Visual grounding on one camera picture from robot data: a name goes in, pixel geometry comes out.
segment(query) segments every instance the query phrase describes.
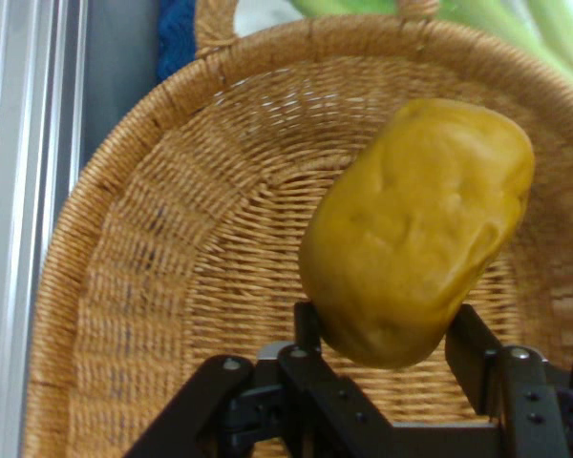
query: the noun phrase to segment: screw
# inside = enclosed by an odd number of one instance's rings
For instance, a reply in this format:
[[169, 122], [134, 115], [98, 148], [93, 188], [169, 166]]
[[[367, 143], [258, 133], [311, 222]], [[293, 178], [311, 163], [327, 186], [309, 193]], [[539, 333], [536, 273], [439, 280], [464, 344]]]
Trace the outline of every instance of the screw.
[[301, 348], [295, 348], [293, 351], [290, 352], [290, 356], [293, 358], [305, 358], [308, 353]]
[[528, 391], [524, 397], [529, 401], [538, 401], [540, 399], [539, 394], [537, 394], [535, 391]]
[[526, 415], [528, 421], [534, 423], [535, 425], [540, 425], [545, 421], [545, 419], [539, 413], [529, 413]]
[[510, 352], [514, 358], [518, 358], [519, 360], [526, 360], [530, 354], [524, 348], [512, 348]]
[[240, 367], [242, 367], [242, 365], [233, 358], [227, 358], [223, 363], [223, 369], [225, 370], [238, 370]]

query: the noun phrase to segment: basket rim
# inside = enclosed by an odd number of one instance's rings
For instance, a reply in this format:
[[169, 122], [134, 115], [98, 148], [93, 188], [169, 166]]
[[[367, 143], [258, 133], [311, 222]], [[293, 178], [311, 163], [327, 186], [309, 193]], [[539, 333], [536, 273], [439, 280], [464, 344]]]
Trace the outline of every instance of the basket rim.
[[[498, 66], [511, 66], [519, 77], [518, 81], [506, 80], [502, 87], [494, 87], [534, 111], [556, 112], [546, 121], [573, 142], [573, 129], [561, 129], [563, 120], [573, 119], [573, 88], [557, 73], [497, 38], [435, 20], [410, 22], [366, 15], [284, 24], [210, 53], [146, 95], [96, 150], [55, 226], [33, 318], [26, 454], [43, 447], [66, 449], [77, 300], [87, 266], [111, 204], [164, 132], [182, 125], [232, 84], [297, 62], [340, 56], [405, 58], [441, 65], [467, 81], [493, 85], [497, 75], [483, 71], [481, 55]], [[527, 90], [533, 86], [541, 91], [537, 94]]]

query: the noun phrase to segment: black metal bracket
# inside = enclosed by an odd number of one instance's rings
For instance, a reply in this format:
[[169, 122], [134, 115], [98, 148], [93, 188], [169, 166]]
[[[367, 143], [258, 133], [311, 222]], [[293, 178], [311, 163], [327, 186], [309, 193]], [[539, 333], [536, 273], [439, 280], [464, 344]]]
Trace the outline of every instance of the black metal bracket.
[[246, 457], [281, 438], [293, 458], [573, 458], [573, 369], [501, 345], [473, 307], [450, 326], [446, 360], [476, 413], [495, 419], [485, 425], [392, 425], [323, 360], [320, 329], [298, 303], [295, 344], [255, 365], [206, 361], [126, 456]]

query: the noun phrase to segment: woven basket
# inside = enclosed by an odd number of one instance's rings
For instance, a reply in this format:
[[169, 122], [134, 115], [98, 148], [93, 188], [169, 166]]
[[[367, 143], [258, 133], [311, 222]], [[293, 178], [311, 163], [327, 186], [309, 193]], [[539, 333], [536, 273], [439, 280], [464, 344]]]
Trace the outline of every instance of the woven basket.
[[[201, 2], [198, 24], [227, 4]], [[289, 340], [312, 211], [411, 97], [485, 105], [532, 138], [525, 222], [468, 301], [503, 342], [570, 364], [567, 84], [495, 38], [435, 20], [330, 17], [245, 39], [203, 38], [208, 24], [198, 27], [203, 59], [121, 121], [57, 224], [35, 309], [28, 456], [117, 456], [204, 359], [254, 359]], [[327, 358], [393, 421], [475, 419], [441, 347], [399, 371]], [[280, 450], [269, 443], [255, 456]]]

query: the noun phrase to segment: bolt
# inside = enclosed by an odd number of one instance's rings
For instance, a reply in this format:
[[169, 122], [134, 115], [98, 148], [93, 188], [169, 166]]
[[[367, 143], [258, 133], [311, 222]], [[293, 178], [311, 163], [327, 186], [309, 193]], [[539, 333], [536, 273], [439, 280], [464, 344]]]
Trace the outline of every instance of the bolt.
[[524, 348], [512, 348], [510, 352], [514, 358], [518, 358], [519, 360], [526, 360], [530, 354]]
[[308, 353], [301, 348], [295, 348], [293, 351], [290, 352], [290, 356], [293, 358], [305, 358]]
[[223, 363], [223, 369], [225, 370], [238, 370], [240, 367], [242, 367], [242, 365], [233, 358], [227, 358]]

